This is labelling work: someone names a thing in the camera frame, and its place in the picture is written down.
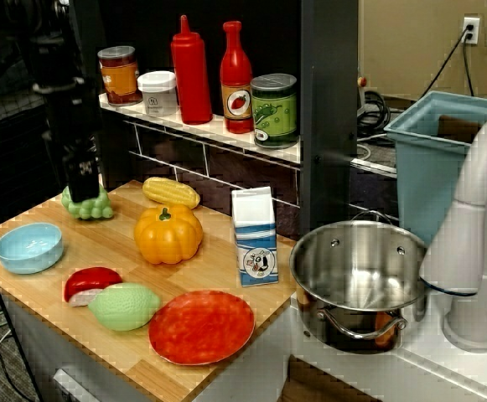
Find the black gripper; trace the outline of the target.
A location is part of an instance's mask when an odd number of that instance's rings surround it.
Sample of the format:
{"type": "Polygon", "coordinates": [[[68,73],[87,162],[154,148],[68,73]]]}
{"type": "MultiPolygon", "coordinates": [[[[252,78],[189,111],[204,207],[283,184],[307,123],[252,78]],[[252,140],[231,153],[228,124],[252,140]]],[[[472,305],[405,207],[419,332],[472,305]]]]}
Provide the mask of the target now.
{"type": "Polygon", "coordinates": [[[71,200],[96,198],[100,190],[95,134],[101,130],[101,113],[95,81],[74,77],[62,85],[46,85],[44,102],[44,144],[50,156],[62,156],[71,200]]]}

